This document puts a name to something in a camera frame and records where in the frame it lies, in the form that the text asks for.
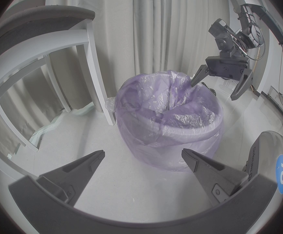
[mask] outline purple trash bag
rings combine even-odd
[[[140,161],[162,170],[188,170],[181,157],[189,148],[209,158],[224,130],[223,108],[203,84],[175,71],[128,79],[115,99],[123,140]]]

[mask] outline curtain fold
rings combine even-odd
[[[11,6],[20,1],[14,0]],[[209,27],[218,18],[229,25],[230,18],[228,0],[46,0],[46,5],[56,4],[95,11],[94,37],[108,97],[140,73],[172,69],[192,76],[206,57],[219,53]],[[79,109],[91,102],[75,49],[50,57],[71,107]],[[26,138],[62,109],[43,68],[10,90],[0,102]],[[13,134],[2,131],[4,153],[13,153],[16,143]]]

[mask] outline floor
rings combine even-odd
[[[283,117],[263,96],[248,90],[231,101],[236,86],[233,81],[218,77],[203,81],[215,89],[224,109],[225,134],[215,160],[241,170],[261,132],[272,130],[283,136]],[[157,222],[211,207],[193,173],[162,171],[137,161],[117,125],[109,126],[104,115],[91,105],[63,112],[50,129],[44,129],[37,153],[21,146],[11,160],[38,176],[103,149],[106,157],[77,201],[77,209],[112,220]]]

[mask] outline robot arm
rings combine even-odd
[[[219,76],[225,79],[238,80],[235,90],[231,94],[231,99],[238,99],[253,82],[253,72],[250,69],[247,55],[248,49],[258,48],[264,45],[264,36],[260,27],[256,24],[253,13],[256,13],[260,19],[273,32],[279,44],[283,48],[283,31],[277,24],[272,15],[260,5],[258,0],[231,0],[234,10],[239,15],[242,30],[238,33],[222,20],[217,19],[209,29],[209,32],[215,37],[217,47],[221,52],[217,57],[206,58],[206,65],[201,65],[191,81],[195,86],[207,75]]]

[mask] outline blue sticker with number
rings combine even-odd
[[[276,179],[278,184],[278,189],[281,194],[283,194],[283,154],[281,154],[276,162]]]

